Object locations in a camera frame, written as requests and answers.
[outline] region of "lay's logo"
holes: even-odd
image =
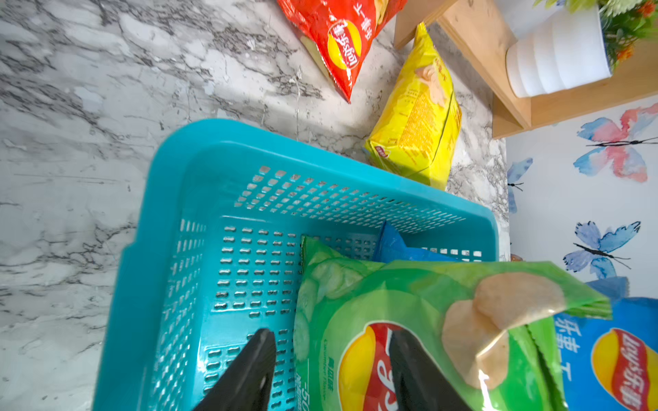
[[[327,48],[331,61],[342,70],[353,68],[361,58],[361,33],[349,20],[339,20],[329,29]]]
[[[396,411],[389,347],[396,324],[369,324],[345,351],[338,370],[343,411]]]
[[[658,408],[658,354],[635,335],[613,328],[592,349],[592,368],[603,388],[631,411]]]

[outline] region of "chip bag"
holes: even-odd
[[[350,102],[372,41],[407,0],[278,0],[302,44]]]
[[[612,321],[554,317],[570,411],[658,410],[658,300],[624,298],[621,280],[591,284],[615,299]]]
[[[603,295],[551,263],[384,264],[344,258],[310,237],[302,263],[298,410],[396,410],[389,343],[399,329],[473,410],[564,410],[551,314],[610,315]]]
[[[400,232],[388,221],[382,224],[379,231],[377,246],[372,252],[372,261],[391,262],[394,260],[406,261],[458,261],[440,253],[426,249],[407,247]]]
[[[365,148],[377,167],[445,190],[460,129],[450,73],[420,23]]]

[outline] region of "red chip bag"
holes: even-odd
[[[372,40],[407,0],[278,0],[301,41],[349,102]]]

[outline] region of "green chip bag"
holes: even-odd
[[[566,410],[551,317],[611,317],[606,297],[548,262],[383,264],[310,237],[302,261],[298,410],[397,410],[389,345],[399,329],[473,410]]]

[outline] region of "pink butterfly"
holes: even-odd
[[[627,110],[620,118],[621,129],[606,117],[584,124],[578,137],[595,141],[589,147],[597,147],[574,162],[574,166],[586,176],[595,176],[612,162],[613,173],[619,178],[630,178],[643,183],[647,181],[647,165],[642,156],[633,149],[638,144],[658,139],[638,140],[637,137],[658,117],[658,103],[647,109]]]

